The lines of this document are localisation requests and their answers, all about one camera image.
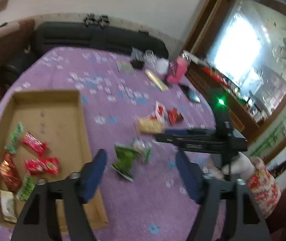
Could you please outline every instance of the gold wrapper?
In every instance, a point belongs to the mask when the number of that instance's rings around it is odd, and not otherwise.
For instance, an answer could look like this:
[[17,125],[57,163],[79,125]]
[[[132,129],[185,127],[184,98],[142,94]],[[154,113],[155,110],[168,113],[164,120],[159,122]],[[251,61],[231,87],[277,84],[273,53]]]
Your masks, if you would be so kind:
[[158,87],[162,92],[168,91],[168,87],[162,82],[151,70],[146,69],[147,77]]

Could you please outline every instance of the snack wrapper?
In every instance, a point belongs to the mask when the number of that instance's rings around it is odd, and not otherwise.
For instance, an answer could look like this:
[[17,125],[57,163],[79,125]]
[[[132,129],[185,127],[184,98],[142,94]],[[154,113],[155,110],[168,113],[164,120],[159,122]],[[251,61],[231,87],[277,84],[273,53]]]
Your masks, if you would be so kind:
[[5,149],[7,149],[11,154],[16,153],[16,148],[22,136],[23,130],[23,124],[19,122],[17,128],[11,133],[10,143],[5,146]]
[[25,174],[24,180],[23,180],[23,186],[17,192],[16,198],[20,201],[27,201],[30,194],[33,192],[35,186],[36,184],[34,180],[32,179],[32,176],[29,174]]
[[183,120],[182,114],[176,108],[169,109],[167,111],[167,115],[169,117],[171,125],[174,125],[175,123]]
[[135,151],[139,152],[142,156],[144,156],[144,163],[147,163],[152,153],[151,144],[145,143],[143,140],[139,140],[138,138],[133,138],[131,146]]
[[168,117],[167,117],[167,113],[166,113],[166,109],[164,105],[162,105],[161,103],[157,101],[155,105],[155,111],[149,116],[147,116],[147,118],[150,120],[155,119],[155,120],[158,120],[161,124],[165,124],[165,120]]
[[26,133],[25,137],[22,138],[22,142],[27,146],[31,147],[40,158],[44,156],[47,145],[46,143],[40,142],[38,139],[33,137],[29,132]]
[[138,118],[136,126],[142,134],[162,133],[165,128],[157,119],[149,118]]
[[15,215],[14,194],[9,191],[0,190],[1,211],[4,219],[9,222],[17,223]]
[[124,178],[133,182],[132,165],[133,161],[140,156],[140,153],[131,146],[115,145],[114,149],[118,161],[112,164],[112,168]]
[[55,157],[25,160],[25,169],[30,175],[45,172],[57,175],[59,173],[59,162]]
[[0,174],[9,191],[15,192],[22,185],[22,180],[12,160],[12,154],[8,150],[6,150],[4,160],[0,165]]

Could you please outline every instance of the metal screw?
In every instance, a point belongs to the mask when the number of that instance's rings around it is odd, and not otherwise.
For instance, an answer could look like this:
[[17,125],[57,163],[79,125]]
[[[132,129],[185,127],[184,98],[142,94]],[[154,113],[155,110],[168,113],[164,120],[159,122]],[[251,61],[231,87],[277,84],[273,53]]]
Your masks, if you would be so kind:
[[238,185],[242,185],[242,186],[246,184],[245,181],[244,181],[243,179],[241,179],[241,178],[237,179],[237,180],[236,180],[236,183],[237,183]]
[[212,178],[213,178],[213,175],[210,174],[210,173],[207,173],[207,174],[204,174],[204,175],[203,175],[203,178],[205,178],[205,179],[212,179]]
[[45,185],[47,183],[47,179],[46,178],[42,178],[42,179],[39,179],[37,181],[37,185],[41,186],[41,185]]
[[73,172],[71,175],[70,175],[70,178],[71,179],[75,179],[75,178],[79,178],[81,176],[81,173],[79,172]]

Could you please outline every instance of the black clip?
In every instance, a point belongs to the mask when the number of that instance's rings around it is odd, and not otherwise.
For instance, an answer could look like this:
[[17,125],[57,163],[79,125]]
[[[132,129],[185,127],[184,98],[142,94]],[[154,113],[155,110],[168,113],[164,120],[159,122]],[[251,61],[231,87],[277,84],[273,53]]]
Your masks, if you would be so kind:
[[89,13],[87,16],[83,19],[83,22],[85,23],[86,27],[88,27],[90,24],[98,24],[98,21],[95,19],[95,14]]
[[108,15],[102,14],[98,20],[98,24],[104,28],[105,26],[110,25],[110,20],[108,20]]
[[146,34],[146,35],[149,35],[149,32],[148,32],[148,30],[139,30],[138,32],[139,32],[139,33],[143,33],[143,34]]

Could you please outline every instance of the bright light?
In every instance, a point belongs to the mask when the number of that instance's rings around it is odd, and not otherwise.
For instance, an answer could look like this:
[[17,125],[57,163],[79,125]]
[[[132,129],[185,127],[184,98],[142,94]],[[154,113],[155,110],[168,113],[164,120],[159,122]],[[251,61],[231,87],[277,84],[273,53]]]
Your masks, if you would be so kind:
[[266,37],[267,42],[270,43],[271,41],[270,41],[269,35],[267,33],[265,34],[265,37]]
[[251,78],[253,81],[257,81],[260,77],[252,68],[249,73],[249,78]]
[[214,59],[216,68],[224,74],[231,74],[238,83],[240,77],[252,66],[259,55],[261,43],[250,23],[239,15],[227,28]]

